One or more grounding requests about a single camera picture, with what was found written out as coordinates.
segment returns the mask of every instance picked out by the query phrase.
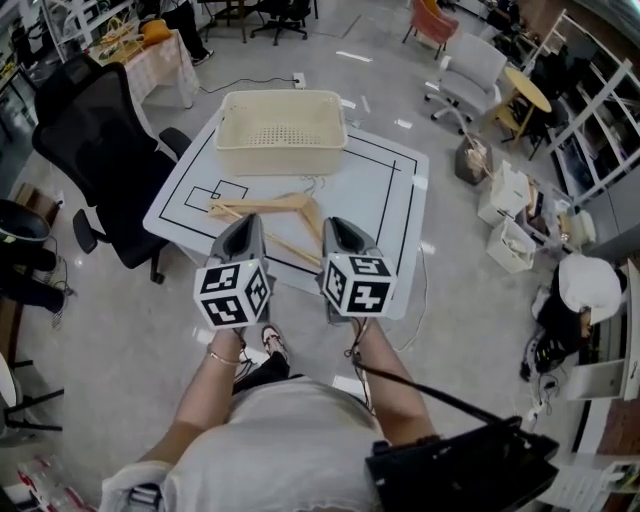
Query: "white storage box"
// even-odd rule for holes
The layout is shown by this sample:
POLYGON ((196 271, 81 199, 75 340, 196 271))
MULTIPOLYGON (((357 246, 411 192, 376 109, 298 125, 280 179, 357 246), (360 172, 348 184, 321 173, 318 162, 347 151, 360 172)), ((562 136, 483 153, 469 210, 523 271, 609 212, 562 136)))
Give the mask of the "white storage box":
POLYGON ((533 266, 536 243, 509 218, 504 219, 491 233, 487 253, 507 272, 515 274, 533 266))
POLYGON ((502 165, 480 196, 478 217, 497 226, 505 217, 514 219, 530 201, 529 180, 521 171, 512 171, 509 162, 502 165))
POLYGON ((340 168, 347 129, 334 92, 231 92, 222 111, 215 146, 229 174, 304 176, 340 168))

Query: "sneaker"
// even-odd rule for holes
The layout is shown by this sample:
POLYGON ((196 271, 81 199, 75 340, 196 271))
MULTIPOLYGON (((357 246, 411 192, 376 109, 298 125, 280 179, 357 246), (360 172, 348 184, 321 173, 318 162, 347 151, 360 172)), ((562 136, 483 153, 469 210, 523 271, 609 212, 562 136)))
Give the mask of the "sneaker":
POLYGON ((262 344, 267 354, 272 356, 275 352, 280 352, 284 356, 284 360, 289 362, 289 353, 282 342, 280 333, 273 325, 265 325, 262 328, 262 344))
POLYGON ((213 57, 213 54, 215 52, 213 50, 207 50, 207 55, 205 55, 204 57, 202 57, 201 59, 191 59, 191 63, 194 66, 199 66, 200 64, 202 64, 203 62, 208 61, 211 57, 213 57))

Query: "bracelet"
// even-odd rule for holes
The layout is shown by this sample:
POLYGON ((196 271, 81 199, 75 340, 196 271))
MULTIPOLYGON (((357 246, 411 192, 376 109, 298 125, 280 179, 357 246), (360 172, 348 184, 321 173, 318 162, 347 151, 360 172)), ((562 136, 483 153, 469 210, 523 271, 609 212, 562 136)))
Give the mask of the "bracelet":
POLYGON ((238 366, 242 361, 240 361, 239 359, 237 361, 230 361, 229 359, 225 359, 224 357, 220 357, 218 354, 216 354, 212 349, 211 349, 211 343, 209 343, 207 345, 207 355, 209 357, 213 357, 214 359, 217 359, 218 361, 220 361, 222 364, 227 365, 227 366, 238 366))

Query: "white chair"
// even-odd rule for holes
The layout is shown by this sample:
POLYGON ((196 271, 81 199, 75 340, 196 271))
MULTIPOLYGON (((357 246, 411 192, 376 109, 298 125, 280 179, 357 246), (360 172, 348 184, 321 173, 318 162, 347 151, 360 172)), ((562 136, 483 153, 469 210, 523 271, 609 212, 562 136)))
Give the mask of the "white chair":
POLYGON ((426 101, 436 100, 444 108, 431 116, 437 121, 452 113, 458 118, 460 135, 467 131, 468 123, 481 117, 502 101, 496 85, 507 58, 489 43, 471 34, 463 34, 453 54, 440 63, 439 92, 429 93, 426 101))

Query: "person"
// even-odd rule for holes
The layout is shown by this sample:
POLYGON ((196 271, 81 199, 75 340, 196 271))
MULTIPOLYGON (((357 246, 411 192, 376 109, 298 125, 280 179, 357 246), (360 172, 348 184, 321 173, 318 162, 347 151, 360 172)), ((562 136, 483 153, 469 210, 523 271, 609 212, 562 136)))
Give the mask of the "person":
POLYGON ((161 0, 160 10, 167 27, 180 32, 194 66, 213 57, 214 51, 207 50, 202 44, 190 0, 161 0))
MULTIPOLYGON (((147 510, 134 508, 145 500, 180 512, 376 508, 365 466, 373 443, 435 436, 419 392, 369 375, 374 417, 343 391, 289 377, 274 326, 262 340, 269 359, 234 384, 241 339, 217 332, 164 437, 103 483, 100 512, 147 510)), ((410 379, 373 319, 359 350, 363 364, 410 379)))
POLYGON ((520 23, 520 6, 516 0, 498 0, 494 9, 487 15, 487 26, 478 36, 490 43, 499 33, 508 31, 520 23))
POLYGON ((532 367, 546 373, 580 350, 589 341, 592 326, 617 313, 626 288, 624 272, 605 260, 578 253, 564 258, 551 285, 538 290, 531 306, 543 332, 526 350, 523 378, 532 367))

